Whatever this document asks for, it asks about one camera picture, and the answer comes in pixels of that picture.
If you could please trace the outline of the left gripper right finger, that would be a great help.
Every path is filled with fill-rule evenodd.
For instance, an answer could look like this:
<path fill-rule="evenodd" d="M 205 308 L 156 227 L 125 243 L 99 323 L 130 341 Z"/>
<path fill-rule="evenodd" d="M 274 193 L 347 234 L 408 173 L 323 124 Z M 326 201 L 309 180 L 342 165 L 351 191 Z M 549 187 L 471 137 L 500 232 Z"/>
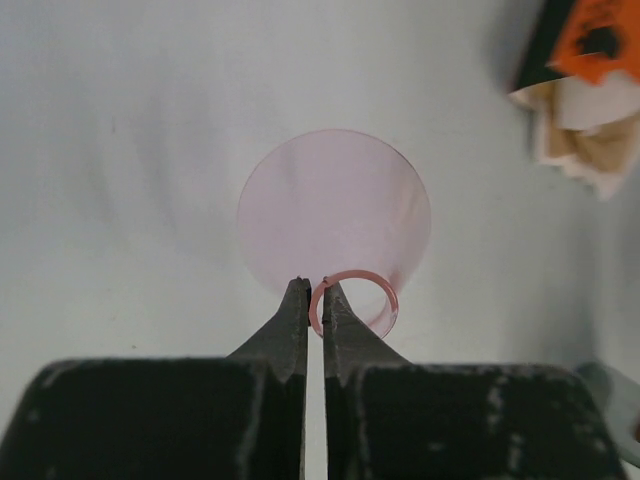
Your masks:
<path fill-rule="evenodd" d="M 553 365 L 419 365 L 323 287 L 332 479 L 623 479 L 584 383 Z"/>

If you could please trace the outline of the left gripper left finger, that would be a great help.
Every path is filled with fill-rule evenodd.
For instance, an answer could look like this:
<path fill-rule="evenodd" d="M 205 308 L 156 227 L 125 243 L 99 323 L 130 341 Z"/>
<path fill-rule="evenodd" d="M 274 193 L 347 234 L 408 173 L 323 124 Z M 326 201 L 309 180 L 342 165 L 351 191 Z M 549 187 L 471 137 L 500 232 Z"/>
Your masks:
<path fill-rule="evenodd" d="M 5 479 L 301 479 L 308 280 L 225 357 L 65 359 L 26 388 Z"/>

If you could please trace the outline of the pink glass dripper cone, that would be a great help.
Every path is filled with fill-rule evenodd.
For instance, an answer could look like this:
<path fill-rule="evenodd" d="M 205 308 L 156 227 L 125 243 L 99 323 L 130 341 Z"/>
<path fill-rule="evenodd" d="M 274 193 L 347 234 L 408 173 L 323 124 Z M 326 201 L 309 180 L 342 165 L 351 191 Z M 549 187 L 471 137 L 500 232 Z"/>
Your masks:
<path fill-rule="evenodd" d="M 431 209 L 420 176 L 398 150 L 364 133 L 329 129 L 269 153 L 243 187 L 236 220 L 239 247 L 260 284 L 281 293 L 295 277 L 309 280 L 316 332 L 325 289 L 355 281 L 377 287 L 375 296 L 351 305 L 385 337 L 426 250 Z"/>

